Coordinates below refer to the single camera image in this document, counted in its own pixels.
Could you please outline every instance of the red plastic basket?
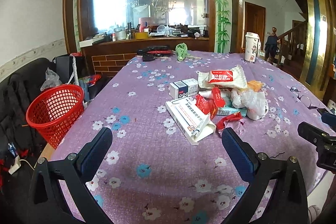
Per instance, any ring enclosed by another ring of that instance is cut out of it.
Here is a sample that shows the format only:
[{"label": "red plastic basket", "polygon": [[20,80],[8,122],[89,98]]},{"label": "red plastic basket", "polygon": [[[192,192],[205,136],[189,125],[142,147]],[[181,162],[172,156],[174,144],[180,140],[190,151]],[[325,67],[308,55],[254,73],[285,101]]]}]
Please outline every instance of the red plastic basket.
[{"label": "red plastic basket", "polygon": [[56,149],[84,111],[83,99],[84,91],[77,85],[60,85],[46,90],[29,106],[27,123]]}]

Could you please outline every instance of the white box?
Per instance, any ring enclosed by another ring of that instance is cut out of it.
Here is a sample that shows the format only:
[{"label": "white box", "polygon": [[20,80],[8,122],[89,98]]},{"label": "white box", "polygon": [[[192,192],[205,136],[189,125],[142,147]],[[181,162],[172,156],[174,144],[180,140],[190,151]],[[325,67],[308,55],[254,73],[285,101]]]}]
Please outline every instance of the white box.
[{"label": "white box", "polygon": [[192,96],[198,93],[198,82],[196,79],[186,79],[169,84],[169,95],[173,99]]},{"label": "white box", "polygon": [[198,145],[198,141],[209,136],[216,129],[216,125],[209,119],[198,137],[192,135],[192,132],[207,118],[207,115],[196,107],[188,97],[168,101],[166,107],[191,145]]}]

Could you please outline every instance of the floral tablecloth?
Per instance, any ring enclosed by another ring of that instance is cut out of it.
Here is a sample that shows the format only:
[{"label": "floral tablecloth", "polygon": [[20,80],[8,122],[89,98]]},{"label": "floral tablecloth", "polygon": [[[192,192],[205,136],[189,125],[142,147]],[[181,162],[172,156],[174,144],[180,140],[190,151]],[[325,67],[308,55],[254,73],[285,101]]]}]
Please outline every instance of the floral tablecloth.
[{"label": "floral tablecloth", "polygon": [[[244,118],[240,138],[256,152],[277,159],[296,156],[308,193],[324,173],[316,167],[315,147],[298,136],[297,127],[307,121],[335,133],[290,88],[295,86],[312,105],[324,107],[310,91],[261,59],[249,63],[240,54],[190,53],[202,59],[143,63],[133,58],[93,100],[52,157],[59,160],[78,152],[103,126],[112,129],[112,146],[86,185],[116,224],[221,223],[244,193],[248,184],[240,179],[219,136],[211,134],[198,146],[190,145],[164,106],[172,99],[169,83],[197,79],[199,71],[239,64],[248,81],[263,82],[269,113],[258,121]],[[73,214],[81,219],[64,183],[62,188]],[[272,188],[270,183],[254,218],[263,213]]]}]

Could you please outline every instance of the green bamboo painting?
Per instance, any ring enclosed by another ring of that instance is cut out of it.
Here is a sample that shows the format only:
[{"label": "green bamboo painting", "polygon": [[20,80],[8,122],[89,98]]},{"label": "green bamboo painting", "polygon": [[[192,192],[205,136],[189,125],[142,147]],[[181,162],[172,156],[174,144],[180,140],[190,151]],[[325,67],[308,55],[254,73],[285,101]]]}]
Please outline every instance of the green bamboo painting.
[{"label": "green bamboo painting", "polygon": [[226,45],[229,41],[229,34],[227,32],[227,27],[231,25],[229,21],[230,10],[229,3],[227,0],[216,0],[217,5],[217,32],[216,32],[216,42],[217,42],[217,52],[224,52]]}]

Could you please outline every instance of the eyeglasses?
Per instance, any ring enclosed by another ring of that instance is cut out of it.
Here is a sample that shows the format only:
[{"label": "eyeglasses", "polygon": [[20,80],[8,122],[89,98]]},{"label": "eyeglasses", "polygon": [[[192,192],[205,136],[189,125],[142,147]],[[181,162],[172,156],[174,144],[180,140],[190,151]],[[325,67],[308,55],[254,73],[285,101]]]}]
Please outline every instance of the eyeglasses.
[{"label": "eyeglasses", "polygon": [[296,98],[298,98],[302,102],[302,104],[304,104],[304,106],[306,106],[308,109],[319,108],[318,106],[312,106],[311,100],[307,96],[300,96],[300,91],[296,87],[292,86],[290,92],[292,92],[296,96]]}]

